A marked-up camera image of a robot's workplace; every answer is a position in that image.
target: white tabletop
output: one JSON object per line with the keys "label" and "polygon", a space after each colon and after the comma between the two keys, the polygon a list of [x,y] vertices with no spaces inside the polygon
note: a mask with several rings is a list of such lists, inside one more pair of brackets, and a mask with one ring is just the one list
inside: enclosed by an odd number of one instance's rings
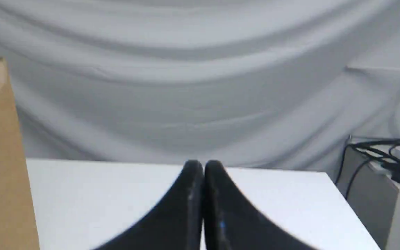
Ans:
{"label": "white tabletop", "polygon": [[[152,209],[182,166],[28,159],[27,168],[41,250],[90,250]],[[261,212],[316,249],[379,250],[326,174],[228,172]]]}

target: white table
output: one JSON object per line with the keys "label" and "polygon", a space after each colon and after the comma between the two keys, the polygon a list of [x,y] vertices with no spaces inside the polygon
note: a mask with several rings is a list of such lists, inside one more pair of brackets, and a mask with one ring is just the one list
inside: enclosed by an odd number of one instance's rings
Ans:
{"label": "white table", "polygon": [[[28,159],[27,168],[41,250],[90,250],[145,215],[182,166]],[[228,172],[261,212],[316,249],[379,249],[326,174]]]}

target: white fabric backdrop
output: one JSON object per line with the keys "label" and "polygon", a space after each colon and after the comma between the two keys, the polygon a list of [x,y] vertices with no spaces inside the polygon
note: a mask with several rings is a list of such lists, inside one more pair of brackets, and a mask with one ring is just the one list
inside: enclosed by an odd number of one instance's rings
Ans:
{"label": "white fabric backdrop", "polygon": [[400,0],[0,0],[29,157],[327,171],[400,137]]}

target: white cable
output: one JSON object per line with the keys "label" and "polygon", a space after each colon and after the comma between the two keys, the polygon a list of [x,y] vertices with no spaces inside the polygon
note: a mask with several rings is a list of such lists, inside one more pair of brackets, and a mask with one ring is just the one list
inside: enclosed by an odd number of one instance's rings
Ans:
{"label": "white cable", "polygon": [[349,69],[365,69],[365,70],[384,70],[384,71],[400,71],[400,68],[394,67],[374,67],[374,66],[362,66],[362,65],[354,65],[347,66]]}

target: brown cardboard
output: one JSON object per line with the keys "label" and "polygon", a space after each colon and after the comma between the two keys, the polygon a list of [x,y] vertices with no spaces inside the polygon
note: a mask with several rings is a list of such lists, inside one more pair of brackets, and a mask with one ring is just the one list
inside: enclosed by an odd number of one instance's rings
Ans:
{"label": "brown cardboard", "polygon": [[15,99],[0,60],[0,250],[39,248]]}

